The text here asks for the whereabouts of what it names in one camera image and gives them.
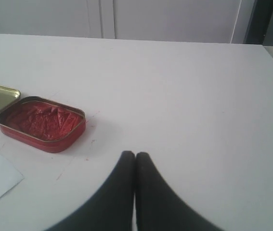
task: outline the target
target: red tin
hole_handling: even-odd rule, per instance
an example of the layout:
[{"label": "red tin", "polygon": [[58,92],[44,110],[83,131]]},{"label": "red tin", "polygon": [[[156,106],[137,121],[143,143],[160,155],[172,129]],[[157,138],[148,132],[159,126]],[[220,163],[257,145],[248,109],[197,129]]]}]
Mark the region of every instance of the red tin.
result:
[{"label": "red tin", "polygon": [[[66,111],[69,111],[73,114],[76,114],[77,116],[80,116],[80,121],[64,137],[58,140],[51,140],[51,141],[39,139],[33,135],[29,135],[15,128],[12,128],[11,126],[7,124],[7,119],[12,113],[17,111],[22,106],[24,106],[24,104],[32,103],[32,102],[40,102],[40,103],[48,104],[49,106],[64,108]],[[82,110],[74,108],[74,107],[70,107],[61,103],[57,103],[51,100],[47,100],[44,98],[40,98],[37,96],[29,96],[29,97],[23,98],[0,113],[0,129],[2,133],[18,141],[29,144],[35,148],[41,149],[49,153],[58,153],[67,149],[69,146],[71,146],[75,142],[75,140],[77,140],[81,136],[81,134],[85,131],[85,128],[86,128],[86,118],[85,118],[85,113]]]}]

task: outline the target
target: red paste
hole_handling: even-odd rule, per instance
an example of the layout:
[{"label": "red paste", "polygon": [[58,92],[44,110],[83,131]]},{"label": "red paste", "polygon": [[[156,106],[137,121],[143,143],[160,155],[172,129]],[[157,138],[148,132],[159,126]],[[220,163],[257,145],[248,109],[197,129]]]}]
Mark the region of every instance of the red paste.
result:
[{"label": "red paste", "polygon": [[27,102],[7,117],[6,125],[43,141],[55,141],[71,132],[81,120],[80,115],[62,107]]}]

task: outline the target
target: red substance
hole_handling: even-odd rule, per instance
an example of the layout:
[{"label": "red substance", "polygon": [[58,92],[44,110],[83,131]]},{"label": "red substance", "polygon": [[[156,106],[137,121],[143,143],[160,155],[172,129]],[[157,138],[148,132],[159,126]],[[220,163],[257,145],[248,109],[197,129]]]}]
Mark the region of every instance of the red substance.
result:
[{"label": "red substance", "polygon": [[62,107],[28,102],[7,117],[6,125],[43,141],[55,141],[70,133],[81,120],[80,115]]}]

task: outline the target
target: black object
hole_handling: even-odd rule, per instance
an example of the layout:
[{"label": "black object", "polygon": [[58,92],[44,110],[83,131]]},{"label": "black object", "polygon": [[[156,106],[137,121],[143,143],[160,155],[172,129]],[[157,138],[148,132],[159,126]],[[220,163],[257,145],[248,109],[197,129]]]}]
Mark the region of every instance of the black object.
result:
[{"label": "black object", "polygon": [[273,0],[255,0],[245,38],[246,44],[262,44],[273,13]]},{"label": "black object", "polygon": [[47,231],[130,231],[134,173],[135,155],[125,151],[92,198]]},{"label": "black object", "polygon": [[136,156],[138,231],[221,231],[189,206],[166,184],[150,156]]}]

